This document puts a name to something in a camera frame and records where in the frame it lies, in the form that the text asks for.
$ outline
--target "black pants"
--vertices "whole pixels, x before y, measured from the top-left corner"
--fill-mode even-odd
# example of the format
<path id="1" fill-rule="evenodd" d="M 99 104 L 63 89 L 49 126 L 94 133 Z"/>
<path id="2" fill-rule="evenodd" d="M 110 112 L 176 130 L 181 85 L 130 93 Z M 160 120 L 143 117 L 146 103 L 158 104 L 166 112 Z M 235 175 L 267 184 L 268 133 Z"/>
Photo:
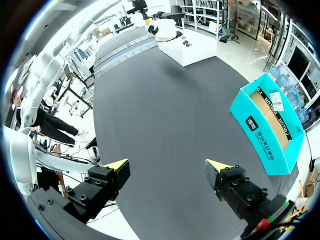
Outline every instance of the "black pants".
<path id="1" fill-rule="evenodd" d="M 76 136 L 79 132 L 73 126 L 65 123 L 60 118 L 57 118 L 49 113 L 45 113 L 43 123 L 40 125 L 40 128 L 40 132 L 43 135 L 46 135 L 47 137 L 53 140 L 57 140 L 61 143 L 68 145 L 74 145 L 75 140 L 61 131 L 65 131 L 73 136 Z"/>

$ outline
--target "cyan cardboard box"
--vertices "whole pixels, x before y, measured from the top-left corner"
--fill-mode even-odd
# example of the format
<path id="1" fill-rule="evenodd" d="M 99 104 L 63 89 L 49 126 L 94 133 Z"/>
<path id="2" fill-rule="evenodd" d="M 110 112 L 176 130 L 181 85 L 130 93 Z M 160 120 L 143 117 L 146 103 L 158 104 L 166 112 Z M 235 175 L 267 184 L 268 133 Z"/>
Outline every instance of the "cyan cardboard box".
<path id="1" fill-rule="evenodd" d="M 280 92 L 284 111 L 274 111 L 270 93 L 275 92 Z M 257 93 L 265 103 L 259 100 Z M 304 131 L 294 108 L 277 84 L 265 73 L 240 89 L 230 112 L 250 139 L 266 174 L 290 174 L 301 150 Z"/>

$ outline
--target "gray tabletop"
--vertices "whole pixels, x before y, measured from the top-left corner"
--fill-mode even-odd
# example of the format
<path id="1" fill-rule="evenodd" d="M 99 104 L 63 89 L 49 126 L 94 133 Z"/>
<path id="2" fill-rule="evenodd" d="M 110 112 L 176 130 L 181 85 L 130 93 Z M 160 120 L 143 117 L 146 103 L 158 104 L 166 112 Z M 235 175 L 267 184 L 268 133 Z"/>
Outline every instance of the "gray tabletop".
<path id="1" fill-rule="evenodd" d="M 99 60 L 103 58 L 105 55 L 107 55 L 108 53 L 111 53 L 113 50 L 117 49 L 118 47 L 134 39 L 142 37 L 144 35 L 147 35 L 145 28 L 137 27 L 133 30 L 128 30 L 126 32 L 120 33 L 119 35 L 116 35 L 115 37 L 106 41 L 99 47 L 93 68 L 96 68 L 99 64 L 101 64 L 99 63 Z"/>
<path id="2" fill-rule="evenodd" d="M 289 191 L 297 167 L 291 176 L 267 176 L 229 112 L 247 83 L 218 57 L 181 67 L 157 47 L 96 79 L 100 157 L 129 159 L 131 176 L 116 201 L 141 240 L 229 240 L 244 230 L 207 182 L 207 158 L 244 167 L 269 198 Z"/>

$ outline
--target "white box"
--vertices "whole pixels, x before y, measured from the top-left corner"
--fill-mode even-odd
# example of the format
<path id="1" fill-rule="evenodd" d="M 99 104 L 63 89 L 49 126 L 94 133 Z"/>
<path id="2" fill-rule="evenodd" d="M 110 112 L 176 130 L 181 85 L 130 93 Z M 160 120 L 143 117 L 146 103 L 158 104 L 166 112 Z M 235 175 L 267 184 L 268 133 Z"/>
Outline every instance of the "white box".
<path id="1" fill-rule="evenodd" d="M 209 31 L 212 33 L 217 33 L 217 23 L 214 21 L 210 21 L 209 23 Z"/>
<path id="2" fill-rule="evenodd" d="M 177 28 L 177 31 L 182 32 L 186 39 L 179 37 L 171 41 L 159 42 L 158 46 L 162 52 L 182 67 L 216 56 L 217 40 L 188 29 Z M 188 40 L 191 45 L 183 44 L 185 40 Z"/>

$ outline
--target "water bottle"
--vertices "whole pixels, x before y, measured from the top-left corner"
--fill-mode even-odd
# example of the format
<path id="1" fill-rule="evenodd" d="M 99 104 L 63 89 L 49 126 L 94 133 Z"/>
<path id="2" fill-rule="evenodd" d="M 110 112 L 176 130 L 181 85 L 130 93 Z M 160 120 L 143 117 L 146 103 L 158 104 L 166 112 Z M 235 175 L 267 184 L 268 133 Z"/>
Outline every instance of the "water bottle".
<path id="1" fill-rule="evenodd" d="M 297 94 L 299 93 L 299 90 L 294 87 L 293 85 L 289 85 L 287 88 L 286 88 L 286 91 L 289 93 L 289 92 L 292 92 L 294 94 Z"/>
<path id="2" fill-rule="evenodd" d="M 305 106 L 305 96 L 299 94 L 298 97 L 297 97 L 297 103 L 298 104 L 297 104 L 297 108 L 296 109 L 297 109 L 297 111 L 299 111 L 300 109 L 302 109 Z"/>
<path id="3" fill-rule="evenodd" d="M 270 67 L 270 73 L 275 79 L 278 79 L 281 75 L 279 68 L 275 65 Z"/>
<path id="4" fill-rule="evenodd" d="M 299 93 L 293 93 L 289 91 L 288 94 L 286 95 L 286 97 L 288 98 L 294 110 L 298 108 L 297 94 Z"/>
<path id="5" fill-rule="evenodd" d="M 282 74 L 280 77 L 278 77 L 276 80 L 275 80 L 275 83 L 279 86 L 279 88 L 282 89 L 282 91 L 284 92 L 287 87 L 289 86 L 289 80 L 288 78 L 286 77 L 286 75 Z"/>
<path id="6" fill-rule="evenodd" d="M 301 122 L 301 124 L 304 124 L 306 121 L 309 120 L 311 113 L 311 109 L 307 110 L 306 108 L 303 108 L 297 115 Z"/>

